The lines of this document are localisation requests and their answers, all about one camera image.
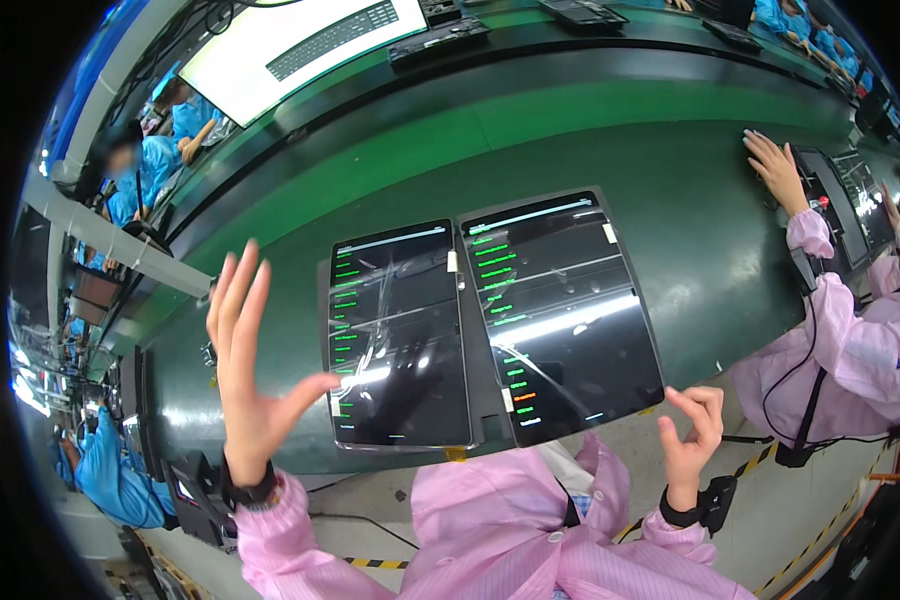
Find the black cable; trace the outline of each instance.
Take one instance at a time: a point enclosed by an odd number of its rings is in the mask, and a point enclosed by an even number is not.
[[[770,394],[773,392],[773,390],[777,389],[777,386],[779,386],[787,378],[789,378],[793,374],[794,371],[796,371],[800,367],[804,366],[804,364],[808,360],[810,360],[810,357],[813,356],[814,348],[816,348],[816,345],[817,345],[817,309],[813,305],[813,298],[810,297],[809,295],[807,296],[807,304],[810,305],[810,315],[811,315],[811,318],[813,319],[813,338],[810,341],[810,349],[807,351],[807,355],[803,357],[803,360],[796,363],[795,366],[793,366],[790,370],[785,372],[783,374],[783,376],[780,377],[779,379],[777,379],[776,382],[773,383],[773,385],[769,386],[769,389],[767,390],[767,392],[763,394],[763,418],[767,420],[767,425],[769,426],[770,429],[773,430],[773,433],[776,434],[777,437],[783,438],[785,440],[789,440],[791,442],[796,442],[797,439],[791,438],[788,435],[780,433],[780,429],[778,429],[776,426],[774,426],[774,423],[770,420],[770,415],[767,413],[767,399],[770,397]],[[876,439],[864,439],[864,438],[850,438],[850,437],[846,437],[846,436],[841,436],[839,438],[821,439],[819,441],[806,441],[805,444],[808,447],[814,447],[813,451],[816,452],[817,450],[825,450],[827,448],[830,448],[831,446],[833,446],[834,444],[836,444],[837,442],[840,442],[840,441],[862,442],[863,444],[874,444],[876,442],[884,442],[889,437],[890,436],[885,436],[883,438],[876,438]]]
[[[412,546],[413,548],[420,550],[420,546],[416,545],[412,541],[409,541],[406,537],[402,537],[402,536],[394,533],[390,529],[387,529],[386,527],[384,527],[383,525],[381,525],[380,523],[378,523],[377,521],[373,520],[372,518],[370,518],[368,516],[360,516],[360,514],[336,514],[334,512],[311,512],[310,513],[310,519],[316,519],[318,517],[323,517],[323,518],[327,518],[327,519],[356,519],[356,520],[359,520],[362,522],[367,522],[376,527],[379,527],[380,529],[383,529],[386,533],[394,536],[397,540],[404,543],[405,545]]]

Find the tablet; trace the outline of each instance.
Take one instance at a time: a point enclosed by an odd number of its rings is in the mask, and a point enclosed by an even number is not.
[[[628,258],[596,188],[461,219],[517,446],[663,400]]]
[[[472,441],[453,223],[424,222],[333,247],[328,394],[345,449],[467,447]]]

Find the metal post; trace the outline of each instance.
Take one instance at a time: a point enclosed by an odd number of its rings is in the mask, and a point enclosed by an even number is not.
[[[203,298],[210,291],[210,275],[170,258],[159,249],[124,233],[83,204],[64,198],[34,165],[26,172],[23,199],[64,233],[107,258],[195,298]]]

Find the monitor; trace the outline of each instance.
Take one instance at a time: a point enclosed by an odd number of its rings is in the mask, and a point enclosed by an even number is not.
[[[663,400],[629,259],[596,188],[461,219],[517,446]]]
[[[300,0],[247,7],[180,77],[241,127],[316,78],[427,28],[418,0]]]
[[[472,443],[453,223],[423,222],[333,247],[326,360],[341,448]]]

